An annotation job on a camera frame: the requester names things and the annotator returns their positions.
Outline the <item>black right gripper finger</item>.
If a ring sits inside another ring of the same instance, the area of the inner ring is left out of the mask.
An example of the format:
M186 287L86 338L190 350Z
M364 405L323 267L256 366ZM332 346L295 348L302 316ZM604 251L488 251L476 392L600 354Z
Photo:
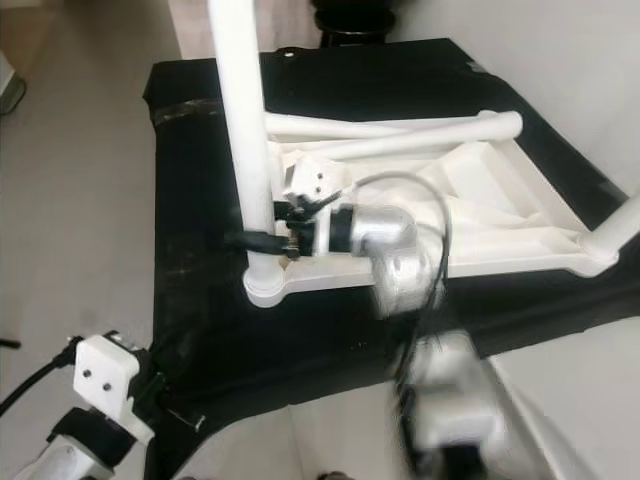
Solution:
M262 230L236 230L225 234L225 243L236 250L253 253L284 253L285 237Z

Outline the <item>white plastic children table top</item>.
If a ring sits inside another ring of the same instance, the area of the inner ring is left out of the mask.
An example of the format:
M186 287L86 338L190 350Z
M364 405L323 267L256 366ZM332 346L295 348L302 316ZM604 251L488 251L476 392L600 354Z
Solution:
M275 236L287 236L278 202L316 137L268 138ZM585 278L614 264L590 259L590 230L517 137L335 161L346 184L335 197L325 255L291 261L247 252L242 285L260 307L308 291L370 285L390 314L438 300L445 279L562 270Z

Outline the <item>black tablecloth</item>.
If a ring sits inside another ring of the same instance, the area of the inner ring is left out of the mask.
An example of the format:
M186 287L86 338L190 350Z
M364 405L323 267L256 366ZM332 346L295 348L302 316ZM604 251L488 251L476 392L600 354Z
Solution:
M448 38L261 55L268 109L342 120L461 116L516 110L529 152L568 206L595 227L620 192L502 78ZM160 61L145 92L148 114L192 99L221 99L212 59ZM161 430L145 480L169 479L212 434L288 404L315 401L387 378L396 339L365 287L289 294L259 308L242 285L246 257L225 234L241 207L223 115L183 116L156 137L154 349L189 362L183 398L205 416L198 431ZM463 328L484 355L585 332L640 315L640 239L594 278L567 271L452 278L429 332Z

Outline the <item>dark shiny tape patch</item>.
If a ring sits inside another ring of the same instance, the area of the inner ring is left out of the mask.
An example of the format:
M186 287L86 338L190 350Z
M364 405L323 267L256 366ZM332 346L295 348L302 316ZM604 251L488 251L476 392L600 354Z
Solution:
M159 127L183 116L218 116L223 113L224 105L220 99L192 99L154 109L150 119L154 127Z

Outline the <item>black round basin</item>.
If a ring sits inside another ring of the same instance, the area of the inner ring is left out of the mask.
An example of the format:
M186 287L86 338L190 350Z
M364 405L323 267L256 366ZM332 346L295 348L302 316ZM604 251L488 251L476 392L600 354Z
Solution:
M310 0L320 29L320 49L379 45L396 28L390 0Z

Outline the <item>pale low cabinet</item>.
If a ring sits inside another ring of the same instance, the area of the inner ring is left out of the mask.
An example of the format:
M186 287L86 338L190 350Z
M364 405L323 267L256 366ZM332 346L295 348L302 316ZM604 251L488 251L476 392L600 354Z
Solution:
M209 0L165 0L180 59L215 58Z

